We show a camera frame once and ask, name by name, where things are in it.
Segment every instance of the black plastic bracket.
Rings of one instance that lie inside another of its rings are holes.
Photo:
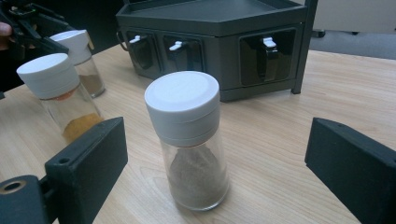
[[[47,175],[0,183],[4,223],[93,223],[128,162],[123,118],[105,120],[46,162]]]
[[[305,162],[362,223],[396,223],[396,151],[314,118]]]

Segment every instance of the orange powder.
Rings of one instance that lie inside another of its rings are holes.
[[[64,136],[67,144],[70,144],[87,132],[93,125],[103,120],[104,119],[102,117],[95,113],[82,116],[78,119],[73,119],[67,124],[66,128],[64,128],[64,133],[62,135]]]

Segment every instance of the gray floor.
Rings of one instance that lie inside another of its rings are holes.
[[[310,49],[396,60],[395,35],[326,31],[322,38],[312,37]]]

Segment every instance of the clear glass container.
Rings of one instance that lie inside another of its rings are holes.
[[[40,100],[61,129],[67,144],[104,120],[82,84],[59,96]]]
[[[84,85],[85,89],[87,89],[92,98],[103,93],[105,90],[105,84],[99,75],[92,57],[83,63],[75,64],[75,67],[81,83]]]
[[[105,91],[105,84],[93,61],[89,49],[89,36],[86,30],[73,30],[50,37],[52,40],[69,48],[68,56],[75,66],[81,83],[92,98]]]
[[[161,141],[169,188],[175,201],[195,211],[216,207],[224,199],[229,177],[219,130],[194,147]]]
[[[67,144],[103,121],[67,54],[57,53],[21,65],[17,73],[61,129]]]
[[[220,204],[229,177],[219,130],[219,83],[205,73],[176,72],[154,80],[145,100],[175,201],[195,211]]]

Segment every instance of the jar cap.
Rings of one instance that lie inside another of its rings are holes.
[[[69,48],[68,55],[73,65],[84,63],[92,56],[88,48],[90,39],[86,30],[66,31],[50,38]]]
[[[210,75],[183,71],[154,80],[145,92],[151,122],[161,140],[192,147],[219,127],[219,83]]]
[[[50,99],[73,90],[79,77],[67,54],[36,58],[17,69],[21,80],[39,99]]]

